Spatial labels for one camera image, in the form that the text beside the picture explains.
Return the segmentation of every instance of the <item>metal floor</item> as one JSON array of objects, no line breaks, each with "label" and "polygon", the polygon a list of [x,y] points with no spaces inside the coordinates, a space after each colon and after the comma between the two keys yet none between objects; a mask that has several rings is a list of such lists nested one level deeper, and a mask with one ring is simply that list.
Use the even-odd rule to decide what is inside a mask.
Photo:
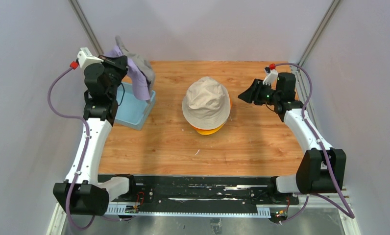
[{"label": "metal floor", "polygon": [[[292,216],[299,209],[290,208]],[[261,218],[222,218],[221,229],[211,225],[212,217],[137,216],[128,222],[96,218],[85,231],[71,229],[65,221],[63,235],[345,235],[337,209],[307,208],[294,220],[278,226]],[[75,216],[85,226],[88,216]]]}]

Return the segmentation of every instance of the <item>beige bucket hat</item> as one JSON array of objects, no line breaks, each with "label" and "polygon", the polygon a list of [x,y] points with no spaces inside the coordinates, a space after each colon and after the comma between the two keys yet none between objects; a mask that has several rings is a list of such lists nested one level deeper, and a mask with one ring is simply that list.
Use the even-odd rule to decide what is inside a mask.
[{"label": "beige bucket hat", "polygon": [[219,82],[203,77],[186,91],[182,111],[186,121],[193,127],[212,130],[223,125],[230,116],[230,96]]}]

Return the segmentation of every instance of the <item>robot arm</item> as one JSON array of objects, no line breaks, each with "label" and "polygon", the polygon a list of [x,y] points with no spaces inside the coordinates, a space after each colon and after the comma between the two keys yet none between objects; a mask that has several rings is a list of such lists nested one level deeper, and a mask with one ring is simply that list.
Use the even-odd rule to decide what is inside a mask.
[{"label": "robot arm", "polygon": [[[127,74],[127,57],[95,57],[83,47],[77,55],[77,61],[84,69],[87,86],[83,117],[89,125],[90,136],[86,136],[84,126],[74,163],[65,181],[54,185],[53,194],[62,208],[65,208],[68,189],[75,183],[70,201],[71,214],[104,215],[109,202],[130,192],[134,185],[131,175],[117,176],[98,183],[98,165],[117,113],[117,87]],[[86,138],[89,138],[87,151],[81,170],[77,171]],[[78,179],[73,182],[76,173]]]},{"label": "robot arm", "polygon": [[[267,79],[264,81],[255,79],[250,88],[240,94],[238,98],[255,105],[273,105],[274,112],[291,129],[304,153],[302,162],[295,175],[273,177],[276,192],[300,192],[303,194],[336,192],[326,168],[326,160],[319,141],[323,142],[327,149],[335,179],[340,189],[342,189],[346,161],[344,151],[342,149],[334,149],[322,137],[310,121],[306,110],[304,110],[304,117],[319,136],[319,140],[316,139],[312,130],[305,123],[305,119],[302,117],[303,103],[295,100],[296,77],[294,74],[288,72],[277,73],[273,70],[275,70],[274,66],[270,69],[266,68],[266,72],[269,74]],[[269,82],[275,80],[274,76],[271,76],[272,74],[277,74],[275,90],[271,88],[271,83]]]}]

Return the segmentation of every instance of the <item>black metal base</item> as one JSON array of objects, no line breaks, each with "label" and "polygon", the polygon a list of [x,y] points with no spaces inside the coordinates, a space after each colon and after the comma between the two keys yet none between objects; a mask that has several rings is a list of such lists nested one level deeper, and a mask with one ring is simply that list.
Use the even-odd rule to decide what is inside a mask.
[{"label": "black metal base", "polygon": [[[330,163],[339,188],[342,190],[345,174],[346,154],[342,149],[328,149]],[[336,192],[328,169],[321,169],[320,165],[326,160],[323,152],[317,149],[307,150],[296,173],[296,183],[300,192],[306,193],[333,193]]]},{"label": "black metal base", "polygon": [[[105,182],[114,175],[99,175]],[[287,205],[286,194],[274,193],[270,177],[201,177],[135,175],[136,192],[119,202],[144,202],[140,212],[256,213],[256,205]],[[291,205],[298,205],[290,196]]]},{"label": "black metal base", "polygon": [[[52,191],[64,211],[70,186],[70,183],[56,183]],[[108,192],[102,188],[89,184],[75,184],[70,200],[70,212],[71,214],[104,215],[108,203]]]}]

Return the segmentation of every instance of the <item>red connector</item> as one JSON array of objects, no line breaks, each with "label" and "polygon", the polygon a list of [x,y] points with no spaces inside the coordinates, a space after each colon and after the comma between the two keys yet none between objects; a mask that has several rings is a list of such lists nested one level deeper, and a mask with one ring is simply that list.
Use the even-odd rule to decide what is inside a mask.
[{"label": "red connector", "polygon": [[70,67],[72,67],[73,69],[76,69],[78,66],[79,66],[79,63],[76,61],[72,61],[70,64]]}]

